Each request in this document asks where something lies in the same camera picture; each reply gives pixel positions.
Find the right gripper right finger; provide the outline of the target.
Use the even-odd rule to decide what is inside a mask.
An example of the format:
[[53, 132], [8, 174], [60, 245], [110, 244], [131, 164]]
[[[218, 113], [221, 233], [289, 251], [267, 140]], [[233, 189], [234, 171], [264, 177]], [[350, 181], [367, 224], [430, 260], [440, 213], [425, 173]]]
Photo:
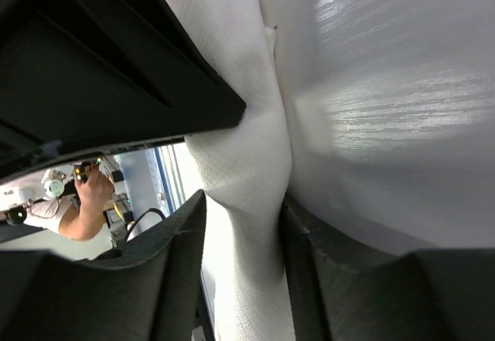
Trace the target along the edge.
[[283, 199], [279, 236], [298, 340], [492, 340], [494, 252], [399, 257]]

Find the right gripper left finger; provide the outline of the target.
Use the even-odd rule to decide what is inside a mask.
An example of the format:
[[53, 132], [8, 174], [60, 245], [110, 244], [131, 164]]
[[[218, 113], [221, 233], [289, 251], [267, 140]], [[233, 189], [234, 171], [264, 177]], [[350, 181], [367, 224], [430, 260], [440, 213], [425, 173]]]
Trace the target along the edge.
[[1, 253], [3, 340], [188, 340], [193, 333], [206, 197], [93, 260]]

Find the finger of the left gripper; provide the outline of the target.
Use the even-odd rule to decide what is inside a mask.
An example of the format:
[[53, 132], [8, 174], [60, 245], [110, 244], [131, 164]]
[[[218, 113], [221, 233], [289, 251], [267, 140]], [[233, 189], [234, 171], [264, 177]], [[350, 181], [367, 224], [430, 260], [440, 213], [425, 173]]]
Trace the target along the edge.
[[166, 0], [1, 0], [1, 178], [237, 126]]

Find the white cloth napkin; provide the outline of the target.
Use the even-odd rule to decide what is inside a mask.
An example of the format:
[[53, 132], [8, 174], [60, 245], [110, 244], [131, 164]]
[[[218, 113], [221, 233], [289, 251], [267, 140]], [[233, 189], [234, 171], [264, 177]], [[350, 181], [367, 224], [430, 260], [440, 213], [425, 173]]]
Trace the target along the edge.
[[203, 57], [245, 101], [241, 123], [186, 146], [207, 195], [206, 293], [218, 340], [295, 337], [278, 239], [292, 166], [275, 74], [275, 27], [259, 0], [166, 0]]

